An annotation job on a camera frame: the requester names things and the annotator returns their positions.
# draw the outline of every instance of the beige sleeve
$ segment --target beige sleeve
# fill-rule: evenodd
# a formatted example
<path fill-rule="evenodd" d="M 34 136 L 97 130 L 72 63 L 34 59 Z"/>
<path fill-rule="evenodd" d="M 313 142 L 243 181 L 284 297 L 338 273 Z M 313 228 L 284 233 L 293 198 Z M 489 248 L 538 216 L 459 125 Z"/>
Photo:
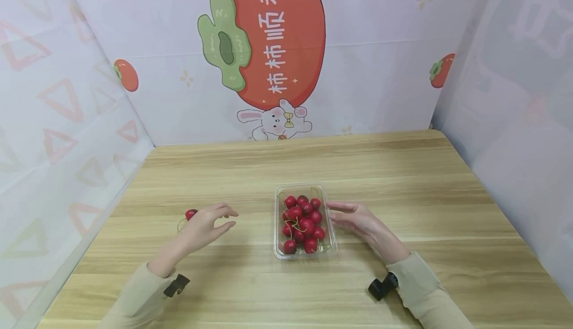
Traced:
<path fill-rule="evenodd" d="M 176 276 L 160 278 L 142 264 L 128 280 L 117 301 L 105 315 L 98 329 L 144 329 L 163 311 L 167 296 L 163 294 Z"/>
<path fill-rule="evenodd" d="M 397 278 L 404 307 L 425 329 L 474 329 L 418 253 L 412 252 L 406 260 L 387 268 Z"/>

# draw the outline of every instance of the wooden table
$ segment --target wooden table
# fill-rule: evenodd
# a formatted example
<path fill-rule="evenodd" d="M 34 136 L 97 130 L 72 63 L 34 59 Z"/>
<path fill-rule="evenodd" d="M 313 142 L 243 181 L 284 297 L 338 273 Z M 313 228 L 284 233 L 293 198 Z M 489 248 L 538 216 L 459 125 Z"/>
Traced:
<path fill-rule="evenodd" d="M 418 328 L 396 294 L 367 295 L 384 265 L 348 232 L 337 231 L 336 256 L 274 257 L 276 186 L 315 181 L 331 199 L 369 205 L 476 328 L 572 328 L 570 303 L 434 130 L 157 148 L 38 328 L 95 328 L 184 211 L 221 200 L 237 226 L 180 264 L 191 283 L 151 328 Z"/>

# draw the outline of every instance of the clear plastic box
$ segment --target clear plastic box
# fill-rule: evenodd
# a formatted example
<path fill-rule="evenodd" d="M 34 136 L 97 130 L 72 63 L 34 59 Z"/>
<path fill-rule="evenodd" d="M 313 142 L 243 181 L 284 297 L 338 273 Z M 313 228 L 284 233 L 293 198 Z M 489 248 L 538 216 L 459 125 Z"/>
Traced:
<path fill-rule="evenodd" d="M 283 227 L 285 225 L 283 212 L 287 210 L 284 200 L 289 196 L 298 198 L 298 196 L 301 195 L 308 197 L 309 201 L 312 200 L 312 198 L 318 198 L 321 201 L 318 211 L 320 211 L 323 216 L 320 226 L 324 230 L 324 240 L 319 241 L 316 253 L 305 253 L 302 245 L 299 245 L 295 254 L 285 254 L 283 253 L 283 244 L 290 238 L 283 234 Z M 282 260 L 316 258 L 336 253 L 338 244 L 336 243 L 336 235 L 329 217 L 329 209 L 326 206 L 326 201 L 326 191 L 324 190 L 324 186 L 320 183 L 292 183 L 278 186 L 275 192 L 275 238 L 273 245 L 276 258 Z"/>

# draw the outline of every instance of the white backdrop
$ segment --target white backdrop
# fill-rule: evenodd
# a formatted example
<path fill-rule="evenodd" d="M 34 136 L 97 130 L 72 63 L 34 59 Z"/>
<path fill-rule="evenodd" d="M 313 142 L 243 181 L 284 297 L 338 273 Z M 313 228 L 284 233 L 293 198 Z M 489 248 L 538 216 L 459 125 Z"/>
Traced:
<path fill-rule="evenodd" d="M 61 266 L 73 268 L 152 143 L 74 0 L 0 4 L 0 328 L 9 329 L 38 294 L 35 318 L 47 308 L 69 274 Z"/>
<path fill-rule="evenodd" d="M 427 128 L 475 1 L 78 0 L 156 145 Z"/>
<path fill-rule="evenodd" d="M 470 24 L 433 124 L 573 302 L 573 0 L 489 0 Z"/>

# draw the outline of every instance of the black clip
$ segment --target black clip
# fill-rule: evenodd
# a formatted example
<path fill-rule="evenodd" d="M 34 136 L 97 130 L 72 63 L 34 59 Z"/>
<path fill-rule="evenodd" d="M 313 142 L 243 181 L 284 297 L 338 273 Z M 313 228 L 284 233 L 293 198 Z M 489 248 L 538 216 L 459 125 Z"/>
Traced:
<path fill-rule="evenodd" d="M 370 283 L 368 291 L 374 299 L 380 301 L 387 296 L 391 290 L 397 287 L 398 282 L 396 276 L 393 273 L 388 273 L 383 281 L 378 280 L 378 278 L 374 279 L 372 283 Z"/>
<path fill-rule="evenodd" d="M 181 294 L 181 292 L 185 289 L 187 284 L 189 284 L 190 280 L 182 275 L 177 275 L 177 278 L 171 282 L 169 287 L 163 291 L 163 294 L 168 296 L 169 298 L 173 298 L 175 294 Z"/>

